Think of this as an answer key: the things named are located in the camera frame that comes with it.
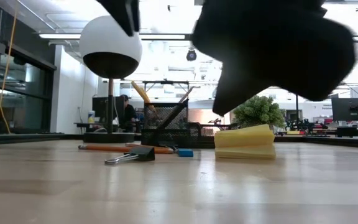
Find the binder clip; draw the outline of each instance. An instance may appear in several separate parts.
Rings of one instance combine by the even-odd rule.
[[[119,156],[113,159],[106,159],[104,161],[105,165],[114,165],[119,162],[124,161],[154,161],[155,160],[155,153],[154,148],[150,147],[133,147],[129,153]]]

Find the window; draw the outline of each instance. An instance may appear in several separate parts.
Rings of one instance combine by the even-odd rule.
[[[3,83],[7,55],[1,56],[0,86]],[[33,66],[18,57],[9,58],[9,70],[7,73],[5,87],[14,88],[17,91],[33,95],[46,95],[46,71]]]
[[[11,132],[31,133],[36,132],[35,130],[48,129],[48,124],[44,119],[49,115],[45,100],[7,90],[3,91],[3,96],[2,110]],[[5,129],[1,116],[0,128]]]
[[[52,73],[15,55],[9,57],[4,91],[2,83],[7,67],[7,55],[0,57],[0,96],[2,110],[12,133],[49,131],[52,97]],[[7,133],[0,116],[0,133]]]

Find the green plant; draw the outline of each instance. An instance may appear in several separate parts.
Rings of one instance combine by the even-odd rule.
[[[274,125],[284,128],[283,111],[277,103],[273,103],[272,97],[254,96],[233,111],[235,122],[242,127],[250,127],[260,124]]]

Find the red object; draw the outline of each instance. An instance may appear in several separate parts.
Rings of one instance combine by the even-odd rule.
[[[334,120],[332,118],[324,119],[324,124],[331,124]]]

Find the blue eraser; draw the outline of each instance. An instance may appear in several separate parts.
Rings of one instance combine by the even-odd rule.
[[[178,156],[180,157],[193,157],[193,150],[191,149],[178,149]]]

